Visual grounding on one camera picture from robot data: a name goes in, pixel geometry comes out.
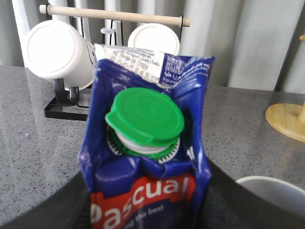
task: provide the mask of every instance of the white mug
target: white mug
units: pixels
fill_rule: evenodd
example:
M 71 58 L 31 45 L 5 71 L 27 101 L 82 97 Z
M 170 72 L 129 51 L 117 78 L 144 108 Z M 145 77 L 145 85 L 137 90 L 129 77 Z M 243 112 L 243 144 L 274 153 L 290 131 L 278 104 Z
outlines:
M 55 95 L 61 90 L 58 85 L 70 93 L 77 87 L 78 93 L 92 84 L 93 46 L 73 26 L 57 20 L 39 23 L 28 33 L 23 47 L 25 65 L 38 77 L 52 81 Z
M 262 176 L 243 177 L 236 182 L 267 202 L 305 218 L 303 189 L 276 178 Z

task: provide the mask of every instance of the wooden stand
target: wooden stand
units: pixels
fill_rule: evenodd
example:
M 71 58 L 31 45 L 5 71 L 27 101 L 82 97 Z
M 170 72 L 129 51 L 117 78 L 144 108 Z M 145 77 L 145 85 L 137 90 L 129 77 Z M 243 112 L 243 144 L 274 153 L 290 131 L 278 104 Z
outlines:
M 274 104 L 266 110 L 267 122 L 277 131 L 305 143 L 305 102 L 296 104 Z

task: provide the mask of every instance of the kitchen counter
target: kitchen counter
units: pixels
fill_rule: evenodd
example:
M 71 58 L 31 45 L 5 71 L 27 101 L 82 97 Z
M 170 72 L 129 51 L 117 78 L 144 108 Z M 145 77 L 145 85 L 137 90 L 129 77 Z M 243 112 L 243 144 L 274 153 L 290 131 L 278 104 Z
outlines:
M 28 69 L 0 66 L 0 79 L 1 225 L 77 174 L 86 123 L 44 117 L 43 109 L 54 97 L 52 85 Z M 89 99 L 85 89 L 82 105 Z M 203 118 L 207 156 L 233 179 L 262 175 L 305 188 L 305 144 L 275 131 L 264 119 L 271 104 L 304 100 L 304 94 L 209 87 Z

